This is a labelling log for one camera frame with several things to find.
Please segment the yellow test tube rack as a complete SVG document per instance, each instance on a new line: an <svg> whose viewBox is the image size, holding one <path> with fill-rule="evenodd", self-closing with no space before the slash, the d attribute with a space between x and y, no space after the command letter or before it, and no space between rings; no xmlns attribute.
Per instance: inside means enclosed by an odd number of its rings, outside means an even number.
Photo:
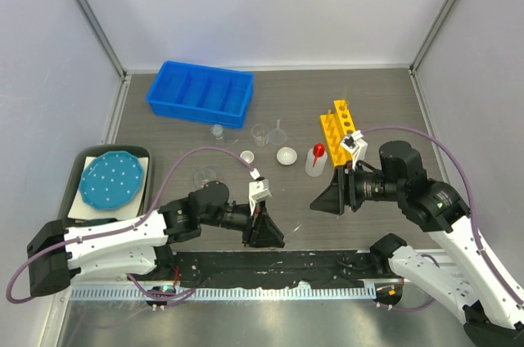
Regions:
<svg viewBox="0 0 524 347"><path fill-rule="evenodd" d="M328 113L319 116L320 126L323 130L324 142L327 153L331 158L333 168L352 163L351 155L341 145L341 139L356 131L350 111L346 111L344 102L335 100L334 107Z"/></svg>

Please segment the clear glass test tube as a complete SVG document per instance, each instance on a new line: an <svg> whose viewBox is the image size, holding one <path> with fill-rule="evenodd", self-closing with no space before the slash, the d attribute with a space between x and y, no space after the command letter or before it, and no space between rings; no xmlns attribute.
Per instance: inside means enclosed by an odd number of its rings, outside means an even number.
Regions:
<svg viewBox="0 0 524 347"><path fill-rule="evenodd" d="M350 87L344 87L342 101L343 101L344 104L345 104L345 109L346 109L346 111L349 111L349 110L350 110L350 102L349 102L349 99L348 99L349 92L350 92Z"/></svg>

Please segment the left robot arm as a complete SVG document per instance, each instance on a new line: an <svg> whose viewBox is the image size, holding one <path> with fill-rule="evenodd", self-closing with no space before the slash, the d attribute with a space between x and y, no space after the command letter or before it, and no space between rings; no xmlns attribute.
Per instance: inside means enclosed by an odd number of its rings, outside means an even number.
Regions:
<svg viewBox="0 0 524 347"><path fill-rule="evenodd" d="M239 231L244 246L283 248L284 235L265 204L270 196L267 180L254 181L248 203L238 204L229 200L224 183L212 181L148 216L86 227L46 223L27 246L29 293L54 295L73 281L128 273L164 281L173 274L174 260L157 251L199 237L204 225Z"/></svg>

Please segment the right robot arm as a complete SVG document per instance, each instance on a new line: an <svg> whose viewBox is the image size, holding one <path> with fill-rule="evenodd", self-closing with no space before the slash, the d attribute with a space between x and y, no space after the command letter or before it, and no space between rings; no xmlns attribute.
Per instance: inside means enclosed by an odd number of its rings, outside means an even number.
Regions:
<svg viewBox="0 0 524 347"><path fill-rule="evenodd" d="M458 279L425 259L406 241L388 234L370 248L369 265L379 277L392 273L413 282L445 306L476 346L521 346L523 303L497 279L500 262L489 266L478 247L472 211L448 183L427 176L417 150L405 141L379 149L381 167L359 161L338 166L310 208L329 214L357 211L365 201L395 202L406 219L428 234L454 261Z"/></svg>

